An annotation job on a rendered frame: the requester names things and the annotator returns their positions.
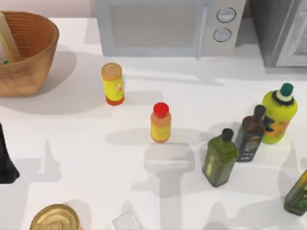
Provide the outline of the yellow bottle with red cap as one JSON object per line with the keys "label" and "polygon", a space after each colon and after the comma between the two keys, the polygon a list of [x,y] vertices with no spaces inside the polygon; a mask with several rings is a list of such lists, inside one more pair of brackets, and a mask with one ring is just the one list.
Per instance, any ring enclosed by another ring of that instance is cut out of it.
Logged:
{"label": "yellow bottle with red cap", "polygon": [[155,142],[164,143],[171,134],[171,114],[169,106],[158,102],[153,106],[151,114],[150,135]]}

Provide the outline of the yellow can with orange base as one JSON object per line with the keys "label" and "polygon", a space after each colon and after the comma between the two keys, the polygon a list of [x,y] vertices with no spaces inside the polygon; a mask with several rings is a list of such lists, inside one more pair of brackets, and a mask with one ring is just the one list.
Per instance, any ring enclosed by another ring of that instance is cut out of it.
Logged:
{"label": "yellow can with orange base", "polygon": [[122,67],[115,62],[106,63],[101,69],[106,102],[116,106],[124,102]]}

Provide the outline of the green square oil bottle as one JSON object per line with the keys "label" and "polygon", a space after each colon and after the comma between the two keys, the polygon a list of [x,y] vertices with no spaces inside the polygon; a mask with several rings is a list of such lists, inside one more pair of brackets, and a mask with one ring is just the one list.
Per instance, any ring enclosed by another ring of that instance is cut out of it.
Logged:
{"label": "green square oil bottle", "polygon": [[228,182],[233,166],[238,157],[238,149],[233,139],[234,132],[230,128],[208,141],[202,172],[213,187]]}

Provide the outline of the pale microwave oven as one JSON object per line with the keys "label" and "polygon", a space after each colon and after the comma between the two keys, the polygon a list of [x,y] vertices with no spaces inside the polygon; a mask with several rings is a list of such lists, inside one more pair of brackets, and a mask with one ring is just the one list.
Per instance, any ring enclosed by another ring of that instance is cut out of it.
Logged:
{"label": "pale microwave oven", "polygon": [[[94,0],[103,54],[107,57],[196,57],[203,7],[206,25],[200,57],[233,53],[246,0]],[[229,23],[217,13],[233,8]],[[226,42],[213,33],[227,28]]]}

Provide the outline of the dark brown bottle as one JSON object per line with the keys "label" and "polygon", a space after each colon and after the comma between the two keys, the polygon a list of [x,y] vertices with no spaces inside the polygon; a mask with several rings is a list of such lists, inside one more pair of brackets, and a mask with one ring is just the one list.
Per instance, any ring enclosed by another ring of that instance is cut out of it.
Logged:
{"label": "dark brown bottle", "polygon": [[248,115],[242,120],[235,140],[235,146],[238,149],[237,162],[253,160],[265,132],[263,122],[265,112],[265,106],[258,104],[254,108],[253,115]]}

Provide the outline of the microwave knob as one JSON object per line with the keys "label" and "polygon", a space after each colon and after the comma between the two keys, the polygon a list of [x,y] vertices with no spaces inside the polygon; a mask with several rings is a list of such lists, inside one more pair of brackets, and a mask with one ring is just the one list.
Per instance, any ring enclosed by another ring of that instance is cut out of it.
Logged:
{"label": "microwave knob", "polygon": [[221,23],[229,23],[236,17],[236,11],[233,8],[224,8],[218,11],[217,20]]}
{"label": "microwave knob", "polygon": [[232,32],[229,29],[222,28],[213,33],[213,38],[216,42],[222,43],[228,41],[231,38],[231,35]]}

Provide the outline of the yellow bottle with green cap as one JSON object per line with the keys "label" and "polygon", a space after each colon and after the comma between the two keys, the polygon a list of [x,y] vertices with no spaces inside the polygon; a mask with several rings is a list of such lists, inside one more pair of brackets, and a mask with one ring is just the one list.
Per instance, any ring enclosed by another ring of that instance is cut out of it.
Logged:
{"label": "yellow bottle with green cap", "polygon": [[296,115],[298,104],[293,93],[293,85],[284,83],[278,90],[265,94],[262,104],[266,108],[264,115],[265,133],[262,141],[267,144],[279,142],[285,135],[292,118]]}

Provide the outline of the brown woven basket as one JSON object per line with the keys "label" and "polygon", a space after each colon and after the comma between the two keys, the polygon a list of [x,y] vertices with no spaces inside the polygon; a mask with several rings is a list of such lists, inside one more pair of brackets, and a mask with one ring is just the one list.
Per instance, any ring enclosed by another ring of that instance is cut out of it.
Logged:
{"label": "brown woven basket", "polygon": [[0,96],[26,96],[38,92],[52,65],[59,39],[48,18],[24,11],[4,11],[20,61],[0,66]]}

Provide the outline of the gold-lidded can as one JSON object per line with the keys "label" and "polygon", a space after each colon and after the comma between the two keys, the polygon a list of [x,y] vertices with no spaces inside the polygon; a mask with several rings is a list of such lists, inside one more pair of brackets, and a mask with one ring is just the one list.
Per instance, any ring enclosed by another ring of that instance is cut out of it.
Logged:
{"label": "gold-lidded can", "polygon": [[83,230],[77,213],[65,204],[52,204],[32,219],[29,230]]}

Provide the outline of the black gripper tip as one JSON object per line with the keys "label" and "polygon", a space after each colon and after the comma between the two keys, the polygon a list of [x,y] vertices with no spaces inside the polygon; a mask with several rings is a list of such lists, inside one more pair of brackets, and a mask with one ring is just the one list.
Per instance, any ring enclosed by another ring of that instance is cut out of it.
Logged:
{"label": "black gripper tip", "polygon": [[0,184],[12,184],[19,177],[20,173],[8,154],[2,124],[0,123]]}

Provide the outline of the beige box in basket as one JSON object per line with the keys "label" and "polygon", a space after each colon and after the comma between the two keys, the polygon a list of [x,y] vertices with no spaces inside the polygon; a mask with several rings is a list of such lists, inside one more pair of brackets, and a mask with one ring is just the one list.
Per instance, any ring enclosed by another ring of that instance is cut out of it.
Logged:
{"label": "beige box in basket", "polygon": [[20,52],[9,28],[7,20],[0,12],[0,65],[21,60]]}

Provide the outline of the green bottle with yellow label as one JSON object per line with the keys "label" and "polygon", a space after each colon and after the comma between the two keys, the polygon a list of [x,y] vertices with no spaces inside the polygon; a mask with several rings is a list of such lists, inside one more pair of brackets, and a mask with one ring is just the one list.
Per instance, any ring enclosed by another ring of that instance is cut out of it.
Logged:
{"label": "green bottle with yellow label", "polygon": [[297,216],[307,212],[307,170],[299,177],[284,200],[284,210]]}

